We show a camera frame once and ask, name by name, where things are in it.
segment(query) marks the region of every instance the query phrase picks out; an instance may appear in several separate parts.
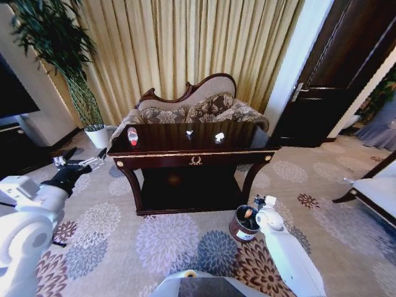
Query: small bin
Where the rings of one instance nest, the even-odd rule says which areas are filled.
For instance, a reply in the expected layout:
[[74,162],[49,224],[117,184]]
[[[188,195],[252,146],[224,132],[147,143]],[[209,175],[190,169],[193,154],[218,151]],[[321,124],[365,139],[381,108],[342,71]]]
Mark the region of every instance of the small bin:
[[[245,218],[244,216],[248,209],[251,209],[253,213],[249,218]],[[234,217],[228,227],[231,235],[240,243],[248,243],[253,240],[260,230],[260,227],[256,223],[257,213],[257,209],[248,205],[241,205],[236,209]]]

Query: television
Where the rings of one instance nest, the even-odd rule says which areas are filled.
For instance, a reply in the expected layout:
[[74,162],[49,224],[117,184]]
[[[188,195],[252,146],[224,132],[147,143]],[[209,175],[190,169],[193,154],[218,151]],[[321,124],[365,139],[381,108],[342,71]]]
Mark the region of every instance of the television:
[[0,54],[0,118],[40,110]]

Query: white flower pot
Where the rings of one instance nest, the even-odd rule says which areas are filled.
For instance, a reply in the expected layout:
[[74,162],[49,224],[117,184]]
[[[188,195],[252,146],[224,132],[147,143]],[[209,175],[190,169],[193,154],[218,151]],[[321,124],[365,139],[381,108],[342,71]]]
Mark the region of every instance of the white flower pot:
[[85,131],[85,133],[87,133],[89,139],[93,142],[93,144],[95,144],[98,149],[104,149],[105,147],[107,147],[109,143],[109,135],[105,127],[103,129],[93,132]]

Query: floral patterned carpet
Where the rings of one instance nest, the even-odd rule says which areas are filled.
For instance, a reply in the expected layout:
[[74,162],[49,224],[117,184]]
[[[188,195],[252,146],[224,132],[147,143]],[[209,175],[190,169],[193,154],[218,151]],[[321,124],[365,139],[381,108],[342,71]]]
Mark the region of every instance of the floral patterned carpet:
[[[98,153],[84,133],[69,147],[75,158]],[[389,152],[352,137],[319,148],[284,147],[257,175],[251,195],[278,197],[276,208],[322,274],[327,296],[396,296],[396,232],[358,201],[333,204]],[[242,183],[249,165],[236,172]],[[37,182],[47,166],[29,175]],[[270,296],[294,296],[282,282],[263,235],[240,244],[229,234],[228,212],[138,217],[126,178],[112,159],[78,180],[37,267],[37,296],[149,296],[169,274],[203,270],[235,277]]]

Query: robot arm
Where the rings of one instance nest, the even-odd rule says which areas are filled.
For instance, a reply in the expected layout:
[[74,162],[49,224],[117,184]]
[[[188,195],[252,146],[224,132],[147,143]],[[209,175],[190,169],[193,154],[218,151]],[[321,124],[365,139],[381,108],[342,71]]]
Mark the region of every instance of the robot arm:
[[106,150],[86,161],[55,159],[58,173],[40,187],[26,176],[8,176],[0,189],[15,199],[17,212],[0,217],[0,296],[36,295],[36,267],[52,243],[53,230],[63,219],[65,201],[78,178],[104,164]]
[[282,280],[298,297],[326,296],[321,274],[273,209],[275,201],[272,196],[255,199],[259,204],[256,222],[265,235],[265,243]]

